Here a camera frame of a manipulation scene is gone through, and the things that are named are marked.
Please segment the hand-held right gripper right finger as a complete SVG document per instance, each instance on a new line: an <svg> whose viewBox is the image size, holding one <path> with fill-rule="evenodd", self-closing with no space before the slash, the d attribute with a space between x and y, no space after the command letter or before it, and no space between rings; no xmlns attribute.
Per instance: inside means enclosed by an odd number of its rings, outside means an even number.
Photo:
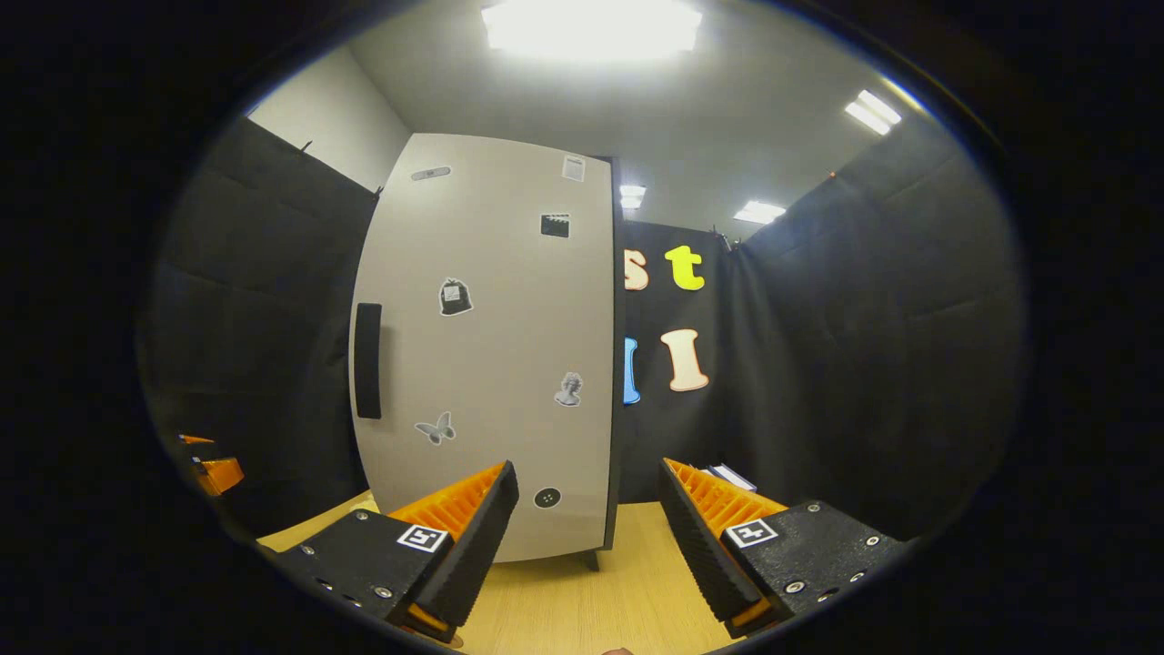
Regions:
<svg viewBox="0 0 1164 655"><path fill-rule="evenodd" d="M703 600L733 639L831 604L910 547L826 501L785 506L676 460L658 463L656 492Z"/></svg>

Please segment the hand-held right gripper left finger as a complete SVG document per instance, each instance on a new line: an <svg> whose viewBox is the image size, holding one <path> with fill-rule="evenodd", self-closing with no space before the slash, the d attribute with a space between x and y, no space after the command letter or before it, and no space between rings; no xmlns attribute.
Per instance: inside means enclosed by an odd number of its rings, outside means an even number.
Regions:
<svg viewBox="0 0 1164 655"><path fill-rule="evenodd" d="M274 563L395 629L450 642L477 604L519 501L510 460L383 514L350 510Z"/></svg>

